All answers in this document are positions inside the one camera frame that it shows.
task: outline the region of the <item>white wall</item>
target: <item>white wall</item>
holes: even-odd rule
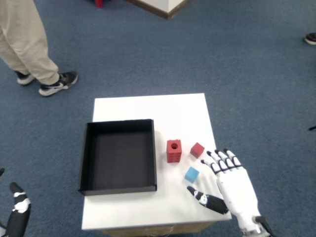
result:
[[[174,9],[179,3],[184,0],[141,0],[151,6],[154,6],[162,11],[170,12]]]

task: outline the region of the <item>blue carpet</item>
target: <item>blue carpet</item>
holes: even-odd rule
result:
[[[192,0],[166,21],[127,2],[37,0],[51,58],[77,70],[68,91],[42,98],[0,63],[0,219],[11,181],[33,202],[26,237],[101,237],[81,231],[77,192],[83,128],[97,97],[205,92],[218,148],[248,169],[278,236],[315,236],[316,30],[312,0]],[[194,237],[241,236],[237,221]]]

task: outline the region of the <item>sneaker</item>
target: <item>sneaker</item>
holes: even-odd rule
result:
[[[27,74],[27,75],[24,75],[18,71],[15,71],[15,73],[18,75],[18,80],[17,82],[20,84],[20,85],[27,85],[27,84],[30,84],[34,79],[35,77],[32,76],[31,74]]]
[[[305,42],[311,45],[316,45],[316,33],[309,33],[305,35]]]
[[[67,90],[78,80],[76,72],[68,72],[59,74],[59,80],[53,85],[40,85],[39,93],[42,96],[49,96],[61,90]]]

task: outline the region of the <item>white tabletop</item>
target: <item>white tabletop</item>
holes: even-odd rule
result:
[[[201,206],[186,189],[190,166],[200,174],[192,185],[222,198],[215,176],[200,163],[215,142],[204,94],[162,95],[95,99],[93,121],[153,119],[155,125],[156,192],[88,196],[84,198],[82,229],[118,229],[173,225],[231,219]],[[167,163],[167,140],[180,139],[179,163]],[[199,142],[205,151],[199,159],[190,155]]]

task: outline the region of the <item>open box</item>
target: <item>open box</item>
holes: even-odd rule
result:
[[[85,195],[157,190],[152,119],[86,125],[79,191]]]

